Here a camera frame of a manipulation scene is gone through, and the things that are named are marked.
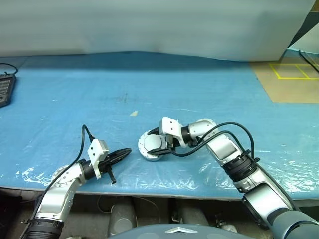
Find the white bracket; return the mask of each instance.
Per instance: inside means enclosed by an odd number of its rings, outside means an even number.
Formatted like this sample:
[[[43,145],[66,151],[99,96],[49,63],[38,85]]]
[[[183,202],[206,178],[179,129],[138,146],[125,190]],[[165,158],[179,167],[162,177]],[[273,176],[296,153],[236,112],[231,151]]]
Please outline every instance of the white bracket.
[[[186,148],[187,145],[184,143],[183,136],[181,135],[181,127],[182,125],[177,120],[165,116],[159,122],[159,133],[162,135],[172,135],[178,140],[181,147]]]
[[[99,162],[102,162],[108,155],[109,149],[103,140],[94,139],[88,150],[88,155],[91,161],[90,166],[93,167],[96,178],[101,178],[101,173],[98,167]]]

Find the circular mount plate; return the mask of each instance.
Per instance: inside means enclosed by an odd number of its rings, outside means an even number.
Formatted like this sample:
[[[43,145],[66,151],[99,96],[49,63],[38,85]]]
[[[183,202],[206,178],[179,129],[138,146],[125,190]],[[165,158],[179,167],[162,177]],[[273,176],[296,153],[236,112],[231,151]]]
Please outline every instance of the circular mount plate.
[[[162,156],[151,155],[148,151],[162,146],[162,136],[155,134],[148,135],[148,132],[150,132],[150,130],[146,131],[139,139],[139,151],[147,160],[157,161]]]
[[[58,176],[58,174],[59,174],[60,172],[62,172],[62,171],[63,171],[65,168],[67,168],[67,167],[68,167],[68,165],[65,165],[65,166],[60,167],[58,170],[56,170],[56,171],[54,172],[54,174],[52,175],[51,180],[55,179],[55,177]]]

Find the plastic sheet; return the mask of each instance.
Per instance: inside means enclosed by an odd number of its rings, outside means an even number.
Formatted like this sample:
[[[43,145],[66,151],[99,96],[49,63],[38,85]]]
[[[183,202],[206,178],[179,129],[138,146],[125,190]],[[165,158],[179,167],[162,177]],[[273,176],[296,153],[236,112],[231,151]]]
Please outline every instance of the plastic sheet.
[[[142,158],[139,137],[169,116],[183,125],[245,125],[262,166],[294,199],[319,197],[318,106],[272,102],[248,63],[148,53],[0,60],[20,68],[12,103],[0,108],[1,187],[44,189],[78,154],[85,123],[110,151],[133,151],[113,166],[116,184],[105,175],[81,192],[240,198],[205,148],[187,158]],[[228,129],[249,147],[245,133]]]

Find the white backdrop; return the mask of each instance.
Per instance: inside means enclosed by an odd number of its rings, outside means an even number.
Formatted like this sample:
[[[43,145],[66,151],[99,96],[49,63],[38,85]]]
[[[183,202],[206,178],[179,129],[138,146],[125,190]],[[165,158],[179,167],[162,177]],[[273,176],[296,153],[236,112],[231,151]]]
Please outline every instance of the white backdrop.
[[[0,56],[150,51],[277,60],[315,0],[0,0]]]

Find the floor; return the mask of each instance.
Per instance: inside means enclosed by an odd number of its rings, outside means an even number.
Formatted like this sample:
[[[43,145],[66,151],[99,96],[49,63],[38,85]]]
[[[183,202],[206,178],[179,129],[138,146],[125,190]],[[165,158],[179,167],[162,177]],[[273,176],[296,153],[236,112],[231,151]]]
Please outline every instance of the floor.
[[[176,205],[191,203],[202,209],[211,226],[216,226],[216,215],[233,224],[241,234],[257,239],[271,239],[271,233],[260,229],[246,213],[240,201],[183,200],[172,198],[139,198],[131,197],[137,215],[138,226],[159,223],[174,223],[172,215]],[[81,236],[85,239],[106,239],[110,210],[120,197],[98,195],[76,195],[71,212],[67,218],[61,239],[70,236]],[[16,239],[24,229],[22,220],[29,218],[34,201],[23,203],[11,229],[5,239]],[[306,213],[319,219],[319,207],[303,208]]]

